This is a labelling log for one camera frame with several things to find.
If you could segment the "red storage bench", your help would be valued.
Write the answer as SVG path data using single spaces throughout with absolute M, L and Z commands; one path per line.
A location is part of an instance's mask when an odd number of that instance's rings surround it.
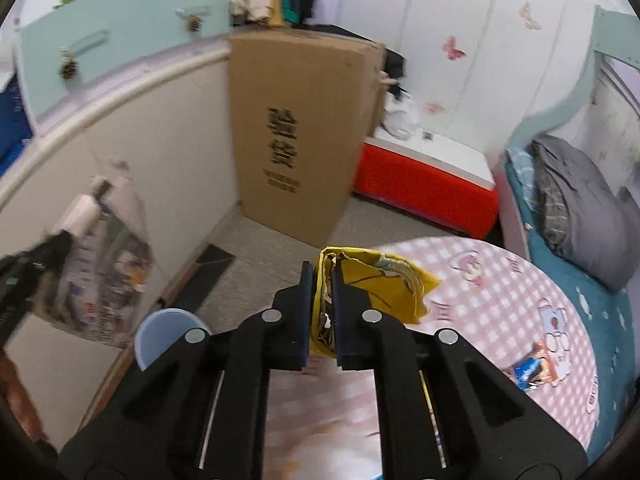
M 354 192 L 480 240 L 498 218 L 485 155 L 425 131 L 398 140 L 376 129 L 364 141 Z

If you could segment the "white cabinet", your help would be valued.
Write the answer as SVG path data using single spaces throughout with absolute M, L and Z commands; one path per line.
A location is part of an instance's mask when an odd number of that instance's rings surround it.
M 32 142 L 1 180 L 2 252 L 39 242 L 94 178 L 127 178 L 142 200 L 152 249 L 139 308 L 148 314 L 238 200 L 228 56 L 221 41 L 148 68 Z M 79 429 L 119 358 L 117 349 L 35 316 L 8 352 L 56 448 Z

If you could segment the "white plastic bag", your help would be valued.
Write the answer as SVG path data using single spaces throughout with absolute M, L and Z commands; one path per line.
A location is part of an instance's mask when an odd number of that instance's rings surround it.
M 420 117 L 410 94 L 403 91 L 399 96 L 386 93 L 382 127 L 401 141 L 407 141 L 416 134 L 420 129 Z

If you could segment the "light blue trash bin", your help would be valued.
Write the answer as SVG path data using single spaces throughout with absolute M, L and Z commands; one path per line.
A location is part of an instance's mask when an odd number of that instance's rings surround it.
M 195 314 L 177 308 L 166 308 L 149 314 L 134 335 L 134 357 L 142 372 L 149 368 L 165 351 L 187 333 L 190 344 L 201 342 L 212 332 Z

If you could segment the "teal bed sheet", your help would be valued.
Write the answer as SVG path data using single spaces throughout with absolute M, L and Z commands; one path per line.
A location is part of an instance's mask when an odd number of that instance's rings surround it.
M 636 345 L 631 302 L 626 292 L 613 294 L 581 268 L 555 255 L 539 232 L 541 206 L 533 191 L 535 161 L 525 150 L 509 150 L 504 159 L 508 184 L 520 218 L 524 254 L 559 286 L 585 325 L 596 358 L 598 404 L 587 458 L 593 463 L 623 425 L 636 393 Z

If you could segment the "grey folded quilt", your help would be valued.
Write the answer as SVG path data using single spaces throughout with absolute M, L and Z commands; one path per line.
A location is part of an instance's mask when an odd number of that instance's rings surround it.
M 639 207 L 614 195 L 596 164 L 565 140 L 541 134 L 530 148 L 547 246 L 620 292 L 639 267 Z

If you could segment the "orange blue snack wrapper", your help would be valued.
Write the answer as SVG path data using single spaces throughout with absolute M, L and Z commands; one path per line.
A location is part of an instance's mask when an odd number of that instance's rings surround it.
M 542 341 L 536 341 L 524 358 L 508 367 L 506 376 L 524 392 L 555 384 L 559 380 L 550 353 Z

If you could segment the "yellow wrapper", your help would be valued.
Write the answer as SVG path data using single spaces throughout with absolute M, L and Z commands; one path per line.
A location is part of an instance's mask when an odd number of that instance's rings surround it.
M 440 279 L 410 260 L 356 247 L 322 249 L 316 264 L 316 291 L 311 315 L 310 348 L 326 358 L 335 356 L 335 294 L 333 271 L 341 269 L 344 283 L 364 290 L 371 307 L 416 324 L 428 313 L 424 298 Z

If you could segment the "large brown cardboard box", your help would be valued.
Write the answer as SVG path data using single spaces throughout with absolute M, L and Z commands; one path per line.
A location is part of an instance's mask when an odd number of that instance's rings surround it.
M 284 29 L 249 30 L 229 42 L 242 213 L 308 245 L 326 246 L 371 131 L 385 49 Z

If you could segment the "blue paper bag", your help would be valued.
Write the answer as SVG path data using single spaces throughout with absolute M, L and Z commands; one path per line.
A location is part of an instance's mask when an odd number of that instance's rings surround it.
M 3 176 L 32 138 L 17 75 L 0 94 L 0 176 Z

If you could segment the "pink checkered tablecloth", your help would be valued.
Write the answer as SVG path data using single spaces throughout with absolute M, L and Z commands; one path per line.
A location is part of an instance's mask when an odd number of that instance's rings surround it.
M 530 393 L 582 446 L 599 415 L 596 359 L 585 325 L 558 285 L 533 263 L 494 245 L 455 236 L 421 237 L 381 246 L 438 276 L 424 298 L 416 330 L 451 327 L 500 370 L 548 344 L 559 378 Z M 356 442 L 378 429 L 371 372 L 344 372 L 312 354 L 300 373 L 271 375 L 264 476 L 282 478 L 296 444 L 326 427 L 352 431 Z

